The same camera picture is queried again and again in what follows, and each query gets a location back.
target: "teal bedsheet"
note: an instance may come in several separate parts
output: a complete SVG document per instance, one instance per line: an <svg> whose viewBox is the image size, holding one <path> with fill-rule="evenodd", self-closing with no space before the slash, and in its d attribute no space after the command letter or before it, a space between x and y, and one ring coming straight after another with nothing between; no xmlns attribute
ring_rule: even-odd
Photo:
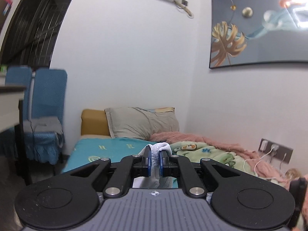
<svg viewBox="0 0 308 231"><path fill-rule="evenodd" d="M76 143L62 173L103 157L119 162L125 156L138 154L147 144L155 143L133 138L81 139Z"/></svg>

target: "cable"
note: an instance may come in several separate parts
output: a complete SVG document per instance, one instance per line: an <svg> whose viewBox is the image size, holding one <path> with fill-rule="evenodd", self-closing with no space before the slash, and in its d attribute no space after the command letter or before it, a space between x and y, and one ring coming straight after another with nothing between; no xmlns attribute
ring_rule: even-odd
<svg viewBox="0 0 308 231"><path fill-rule="evenodd" d="M175 3L175 5L176 5L177 7L182 8L182 9L188 14L188 17L189 17L189 18L191 18L191 19L194 18L193 13L192 13L186 6L184 6L183 4L181 4L181 3L179 3L179 2L177 2L177 1L175 1L175 0L174 0L173 2Z"/></svg>
<svg viewBox="0 0 308 231"><path fill-rule="evenodd" d="M282 164L283 161L285 160L286 155L287 155L287 153L285 153L285 155L284 155L284 157L283 157L283 159L282 159L282 161L281 161L281 163L280 163L280 165L279 165L279 170L280 170L280 172L281 172L281 164Z"/></svg>
<svg viewBox="0 0 308 231"><path fill-rule="evenodd" d="M42 160L41 155L40 155L39 152L36 150L36 145L35 145L35 140L34 140L34 131L35 131L35 129L36 129L37 126L46 126L46 124L38 124L38 125L36 125L36 126L34 127L34 130L33 130L32 122L30 121L30 126L31 126L31 130L32 130L33 148L34 148L34 150L36 151L36 153L39 155L40 160Z"/></svg>
<svg viewBox="0 0 308 231"><path fill-rule="evenodd" d="M258 161L257 164L256 164L255 167L254 167L254 172L255 172L255 174L257 174L257 173L256 173L256 167L257 167L258 163L261 162L261 159L262 159L263 157L265 157L265 156L267 156L268 154L270 154L270 153L272 152L273 149L274 149L274 147L272 147L271 150L270 150L268 153L266 153L266 154L263 155L261 158L259 158L260 161ZM255 159L247 159L247 160L244 161L244 163L243 163L243 170L244 170L246 173L248 173L248 172L246 171L246 169L245 169L244 166L245 166L246 161L249 161L249 160L255 160Z"/></svg>
<svg viewBox="0 0 308 231"><path fill-rule="evenodd" d="M273 150L274 148L275 148L275 147L272 145L271 150L270 150L268 153L266 153L265 155L263 155L263 156L260 158L260 160L256 163L256 165L255 165L255 167L254 167L254 172L255 172L255 173L257 173L257 172L256 172L256 168L257 168L257 165L262 161L262 158L265 157L265 156L267 156L267 155L269 155L269 154L272 152L272 150Z"/></svg>

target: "gray cloth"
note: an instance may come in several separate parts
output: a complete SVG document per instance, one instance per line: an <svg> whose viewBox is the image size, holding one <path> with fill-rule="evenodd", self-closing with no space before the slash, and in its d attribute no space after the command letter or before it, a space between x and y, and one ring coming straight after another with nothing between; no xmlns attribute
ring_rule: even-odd
<svg viewBox="0 0 308 231"><path fill-rule="evenodd" d="M57 145L63 146L63 130L62 125L56 116L41 117L38 119L31 119L30 121L23 121L23 130L25 133L42 133L52 132L56 135Z"/></svg>

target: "circular black pad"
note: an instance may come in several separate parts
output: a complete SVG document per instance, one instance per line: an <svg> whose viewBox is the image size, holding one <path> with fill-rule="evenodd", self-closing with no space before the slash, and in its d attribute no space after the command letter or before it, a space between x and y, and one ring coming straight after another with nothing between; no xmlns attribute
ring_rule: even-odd
<svg viewBox="0 0 308 231"><path fill-rule="evenodd" d="M249 230L269 230L287 224L295 207L294 198L286 189L248 174L221 178L211 204L223 220Z"/></svg>
<svg viewBox="0 0 308 231"><path fill-rule="evenodd" d="M262 189L248 188L238 193L238 201L247 208L263 209L273 203L273 197Z"/></svg>
<svg viewBox="0 0 308 231"><path fill-rule="evenodd" d="M76 176L57 176L32 184L23 189L15 201L22 223L49 230L66 229L84 222L98 205L91 183Z"/></svg>
<svg viewBox="0 0 308 231"><path fill-rule="evenodd" d="M45 208L62 208L72 200L72 193L62 188L46 189L39 193L36 201Z"/></svg>

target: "yellow headboard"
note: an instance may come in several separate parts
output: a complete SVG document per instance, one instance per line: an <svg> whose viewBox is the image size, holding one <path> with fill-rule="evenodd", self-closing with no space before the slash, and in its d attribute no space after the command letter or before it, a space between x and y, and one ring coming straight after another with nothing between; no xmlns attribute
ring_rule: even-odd
<svg viewBox="0 0 308 231"><path fill-rule="evenodd" d="M110 136L106 112L84 109L81 114L81 135Z"/></svg>

